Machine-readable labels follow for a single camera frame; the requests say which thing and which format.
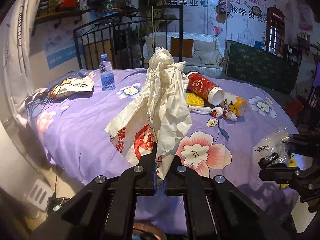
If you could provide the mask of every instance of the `white chair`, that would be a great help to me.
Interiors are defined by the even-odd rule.
[[[165,32],[156,32],[155,36],[160,36],[160,35],[165,35]],[[168,37],[167,37],[167,43],[168,43],[168,48],[167,50],[170,51],[171,48],[171,38],[179,38],[179,32],[168,32]],[[221,47],[219,44],[219,40],[217,37],[211,36],[211,35],[206,35],[206,34],[198,34],[198,33],[183,33],[183,38],[184,39],[192,39],[192,40],[197,40],[197,41],[216,41],[218,45],[218,49],[222,55],[224,53],[221,51]],[[147,44],[145,43],[143,46],[143,57],[145,59],[149,59],[152,55],[149,55],[148,53],[148,48]],[[196,65],[186,65],[184,67],[184,73],[188,73],[189,71],[198,71],[201,75],[206,75],[209,77],[213,78],[218,78],[222,72],[222,68],[211,68],[211,67],[205,67],[205,66],[196,66]]]

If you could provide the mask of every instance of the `floor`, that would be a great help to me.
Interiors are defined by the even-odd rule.
[[[222,79],[231,79],[238,82],[243,82],[240,80],[236,80],[233,78],[227,77],[224,73],[222,73],[221,77]],[[255,84],[252,84],[256,87],[260,87],[263,90],[265,90],[271,97],[273,97],[279,105],[285,109],[286,105],[292,100],[290,95],[284,95],[280,92],[264,88]],[[17,132],[17,130],[12,129],[11,131],[7,131],[9,136],[11,137],[12,141],[15,143],[18,150],[24,155],[26,152],[32,152],[38,156],[42,155],[41,146],[39,144],[35,143],[35,138],[30,138],[30,134],[21,134]],[[307,167],[311,165],[311,162],[305,164]],[[55,188],[55,181],[56,181],[56,166],[50,165],[45,159],[41,161],[41,163],[35,163],[35,166],[38,167],[39,171],[45,176],[48,183],[50,184],[51,188],[54,190]],[[56,184],[56,194],[57,197],[68,197],[71,198],[77,193],[83,185],[79,181],[74,181],[70,179],[65,171],[63,171],[61,168],[58,167],[58,175],[57,175],[57,184]],[[312,218],[315,214],[310,214],[308,212],[308,204],[307,203],[301,203],[298,201],[295,208],[292,211],[293,220],[295,222],[296,229],[299,232],[303,232],[305,228],[308,226]],[[36,210],[36,212],[26,217],[26,223],[30,227],[31,230],[34,230],[36,227],[38,227],[43,221],[46,219],[46,213],[45,212],[39,212]]]

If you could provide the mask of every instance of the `white paper bag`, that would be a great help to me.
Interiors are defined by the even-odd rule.
[[[191,127],[185,64],[174,64],[169,51],[157,47],[139,96],[105,128],[113,145],[132,165],[137,165],[142,155],[151,153],[156,141],[160,179],[166,176],[181,139]]]

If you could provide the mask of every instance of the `white curtain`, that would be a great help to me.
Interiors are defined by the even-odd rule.
[[[32,82],[29,53],[30,38],[38,0],[16,0],[11,8],[10,23],[6,26],[4,40],[4,84],[13,117],[25,125],[21,118],[23,102],[32,95]]]

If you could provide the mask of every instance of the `silver screw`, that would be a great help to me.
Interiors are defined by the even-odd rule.
[[[221,175],[218,175],[218,176],[215,176],[214,177],[214,180],[217,182],[217,183],[224,183],[226,181],[226,179],[221,176]]]
[[[95,182],[98,184],[104,183],[105,181],[106,181],[106,177],[102,176],[102,175],[96,177],[96,179],[95,179]]]
[[[140,166],[140,165],[137,165],[137,166],[135,166],[135,167],[133,168],[133,170],[134,170],[135,172],[141,172],[141,171],[143,171],[143,167]]]
[[[187,170],[187,168],[183,165],[180,165],[177,167],[177,171],[179,171],[179,172],[185,172],[186,170]]]

